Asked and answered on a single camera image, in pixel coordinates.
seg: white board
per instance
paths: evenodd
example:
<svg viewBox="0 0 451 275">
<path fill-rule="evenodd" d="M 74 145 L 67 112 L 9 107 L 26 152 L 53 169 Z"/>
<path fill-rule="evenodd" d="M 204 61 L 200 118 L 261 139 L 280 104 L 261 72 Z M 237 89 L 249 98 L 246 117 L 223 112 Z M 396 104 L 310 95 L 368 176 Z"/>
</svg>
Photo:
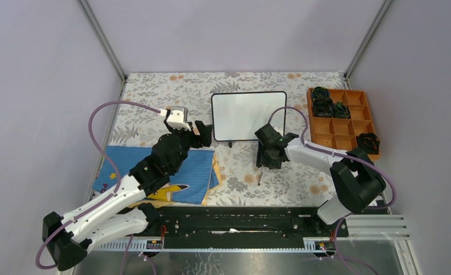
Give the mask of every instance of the white board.
<svg viewBox="0 0 451 275">
<path fill-rule="evenodd" d="M 216 93 L 211 96 L 214 138 L 219 142 L 257 140 L 254 133 L 284 106 L 285 92 Z M 283 134 L 285 114 L 286 110 L 278 111 L 271 120 Z"/>
</svg>

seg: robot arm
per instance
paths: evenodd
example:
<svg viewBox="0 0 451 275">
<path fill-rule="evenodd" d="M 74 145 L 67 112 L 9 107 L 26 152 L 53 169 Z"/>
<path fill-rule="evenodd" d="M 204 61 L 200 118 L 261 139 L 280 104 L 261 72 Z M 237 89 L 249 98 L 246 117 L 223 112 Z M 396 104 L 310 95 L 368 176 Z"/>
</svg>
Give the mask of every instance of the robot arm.
<svg viewBox="0 0 451 275">
<path fill-rule="evenodd" d="M 113 216 L 170 182 L 170 176 L 178 172 L 190 148 L 210 146 L 212 131 L 211 125 L 195 121 L 200 133 L 196 135 L 192 123 L 187 122 L 187 109 L 184 107 L 163 110 L 162 115 L 166 117 L 164 123 L 170 133 L 159 138 L 152 147 L 151 155 L 122 178 L 117 190 L 111 188 L 78 209 L 63 215 L 52 212 L 43 219 L 44 241 L 63 224 L 70 223 L 46 246 L 58 270 L 77 265 L 102 243 L 146 230 L 153 233 L 153 230 L 159 229 L 159 222 L 156 221 L 160 216 L 151 204 Z"/>
<path fill-rule="evenodd" d="M 287 133 L 281 136 L 270 124 L 266 124 L 255 134 L 259 139 L 257 167 L 279 169 L 282 162 L 292 161 L 306 164 L 332 176 L 337 195 L 316 210 L 317 217 L 326 225 L 335 223 L 349 213 L 360 214 L 386 188 L 381 175 L 374 170 L 349 159 L 305 147 L 297 139 L 298 135 Z M 351 155 L 373 164 L 360 148 L 347 152 L 314 143 L 310 143 L 309 147 Z"/>
</svg>

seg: floral tablecloth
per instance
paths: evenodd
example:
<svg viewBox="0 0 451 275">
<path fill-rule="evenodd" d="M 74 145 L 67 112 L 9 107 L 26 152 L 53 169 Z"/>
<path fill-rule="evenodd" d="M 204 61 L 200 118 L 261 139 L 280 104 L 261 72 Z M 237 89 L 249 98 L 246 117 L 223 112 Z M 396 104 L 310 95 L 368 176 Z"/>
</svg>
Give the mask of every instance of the floral tablecloth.
<svg viewBox="0 0 451 275">
<path fill-rule="evenodd" d="M 340 75 L 327 73 L 131 73 L 123 100 L 154 108 L 178 105 L 189 109 L 189 120 L 211 123 L 213 93 L 284 91 L 288 106 L 307 112 L 309 87 L 340 88 Z M 300 115 L 287 111 L 286 132 L 300 134 Z M 163 118 L 145 109 L 122 105 L 110 145 L 152 146 L 166 133 Z M 309 131 L 305 138 L 309 140 Z M 213 141 L 222 175 L 222 186 L 209 193 L 207 205 L 319 206 L 335 194 L 329 176 L 299 163 L 284 163 L 280 170 L 261 172 L 255 166 L 257 142 Z"/>
</svg>

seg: blue towel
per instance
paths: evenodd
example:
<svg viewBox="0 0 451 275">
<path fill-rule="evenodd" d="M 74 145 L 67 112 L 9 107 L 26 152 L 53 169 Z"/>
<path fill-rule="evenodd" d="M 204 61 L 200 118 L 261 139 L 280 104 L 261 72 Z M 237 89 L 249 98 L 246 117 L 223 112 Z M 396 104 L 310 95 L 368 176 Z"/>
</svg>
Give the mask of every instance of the blue towel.
<svg viewBox="0 0 451 275">
<path fill-rule="evenodd" d="M 121 176 L 124 176 L 137 162 L 151 154 L 151 148 L 108 146 L 105 152 L 114 161 Z M 199 205 L 208 189 L 219 185 L 217 175 L 212 169 L 213 154 L 214 151 L 211 150 L 190 150 L 188 152 L 188 158 L 185 159 L 178 173 L 170 177 L 170 184 L 186 184 L 189 187 L 174 192 L 172 201 Z M 92 188 L 103 192 L 116 183 L 115 171 L 105 160 Z"/>
</svg>

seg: wooden organizer tray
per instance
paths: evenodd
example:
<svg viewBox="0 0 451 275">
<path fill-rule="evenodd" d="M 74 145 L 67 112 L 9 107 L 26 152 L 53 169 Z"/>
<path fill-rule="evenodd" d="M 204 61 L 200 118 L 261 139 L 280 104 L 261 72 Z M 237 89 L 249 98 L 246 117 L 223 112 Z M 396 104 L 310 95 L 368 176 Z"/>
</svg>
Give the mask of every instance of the wooden organizer tray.
<svg viewBox="0 0 451 275">
<path fill-rule="evenodd" d="M 333 149 L 352 150 L 357 147 L 356 137 L 361 133 L 375 133 L 374 122 L 364 91 L 329 89 L 333 103 L 343 102 L 350 110 L 349 119 L 336 119 L 313 116 L 311 91 L 308 89 L 308 117 L 311 141 Z M 381 157 L 379 154 L 369 154 L 372 161 Z"/>
</svg>

